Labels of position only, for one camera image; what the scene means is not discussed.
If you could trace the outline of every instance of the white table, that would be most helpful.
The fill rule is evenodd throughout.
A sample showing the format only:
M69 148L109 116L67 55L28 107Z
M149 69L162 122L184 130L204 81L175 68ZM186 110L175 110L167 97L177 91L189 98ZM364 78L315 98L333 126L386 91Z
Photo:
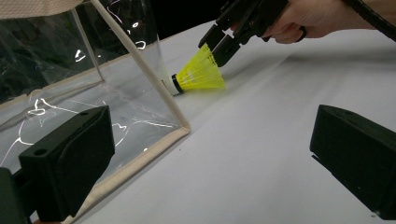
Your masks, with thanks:
M169 74L212 23L161 43ZM309 150L318 105L396 131L396 43L360 30L293 45L252 37L220 70L225 91L175 96L191 134L79 223L396 223L371 213Z

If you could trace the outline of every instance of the transparent plastic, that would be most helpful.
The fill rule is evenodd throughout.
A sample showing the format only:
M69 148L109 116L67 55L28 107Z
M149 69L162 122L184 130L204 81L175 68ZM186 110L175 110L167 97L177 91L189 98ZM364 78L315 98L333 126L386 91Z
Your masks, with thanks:
M146 0L101 1L159 76L167 76ZM98 182L171 132L179 119L92 5L0 20L0 166L76 113L108 105L116 154Z

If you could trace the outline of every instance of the black device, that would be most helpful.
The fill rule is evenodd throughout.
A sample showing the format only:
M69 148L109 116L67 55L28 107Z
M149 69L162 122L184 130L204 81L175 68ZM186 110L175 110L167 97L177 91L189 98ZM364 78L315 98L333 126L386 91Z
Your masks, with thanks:
M0 167L0 223L74 217L114 153L107 105L75 115L23 151L15 174Z
M201 39L198 47L206 43L218 65L222 67L246 45L252 36L262 37L267 28L280 16L288 0L234 0L221 8L221 15ZM224 33L238 23L233 37Z
M373 213L396 220L396 133L354 112L320 105L310 150Z

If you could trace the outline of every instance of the yellow shuttlecock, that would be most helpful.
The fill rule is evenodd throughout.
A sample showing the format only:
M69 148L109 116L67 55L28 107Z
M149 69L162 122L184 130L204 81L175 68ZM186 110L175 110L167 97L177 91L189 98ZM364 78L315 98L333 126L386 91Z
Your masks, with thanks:
M168 90L177 95L188 90L224 89L224 79L207 44L204 44L190 61L170 77Z

